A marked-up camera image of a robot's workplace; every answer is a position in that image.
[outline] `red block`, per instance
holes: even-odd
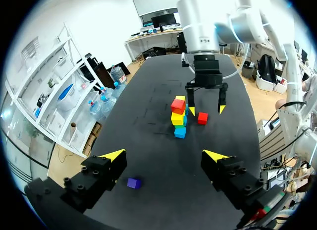
[[[208,114],[207,113],[199,113],[198,114],[198,123],[202,125],[207,124]]]
[[[182,115],[186,109],[186,102],[184,100],[175,99],[170,107],[173,113]]]

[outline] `white container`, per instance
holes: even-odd
[[[273,91],[274,84],[272,82],[269,82],[269,81],[266,81],[266,80],[263,80],[262,78],[260,78],[260,74],[259,74],[258,70],[257,70],[256,83],[257,83],[258,88],[261,90]]]
[[[80,131],[78,131],[78,128],[76,127],[75,132],[70,139],[69,145],[79,151],[81,145],[83,144],[83,141],[84,135]]]
[[[59,135],[61,129],[63,128],[65,124],[65,119],[59,114],[57,109],[52,114],[52,117],[50,117],[50,122],[48,124],[47,129],[50,130],[55,135]]]
[[[57,64],[53,68],[53,72],[60,78],[64,78],[65,75],[74,67],[73,63],[69,59],[67,54],[62,59],[59,59]]]
[[[80,99],[80,93],[76,90],[75,85],[72,84],[70,89],[69,87],[62,92],[57,101],[57,107],[64,112],[73,109]]]
[[[279,82],[281,82],[283,78],[277,75],[276,79]],[[280,93],[280,94],[284,94],[285,93],[285,91],[287,90],[287,80],[286,79],[284,79],[284,80],[285,80],[284,84],[278,83],[277,85],[274,86],[273,90],[275,92]]]

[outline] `blue block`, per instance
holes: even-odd
[[[128,178],[127,186],[133,189],[141,187],[141,181],[139,179]]]
[[[187,125],[187,116],[185,115],[184,116],[184,126],[186,127],[186,125]]]
[[[185,127],[180,127],[180,128],[176,128],[175,129],[175,132],[174,132],[175,137],[184,139],[185,138],[185,134],[186,134],[186,128]]]

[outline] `cardboard box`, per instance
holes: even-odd
[[[91,131],[91,133],[93,135],[95,135],[96,137],[98,137],[102,127],[103,126],[100,123],[96,122],[96,124],[95,124],[93,130]]]
[[[92,146],[96,138],[97,137],[91,133],[88,137],[86,144],[88,144],[89,146]]]
[[[83,154],[85,154],[87,157],[90,156],[91,153],[91,146],[89,146],[88,144],[85,145],[84,149],[83,149]]]

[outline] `purple cube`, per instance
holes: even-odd
[[[139,179],[128,178],[127,186],[133,189],[141,187],[141,181]]]

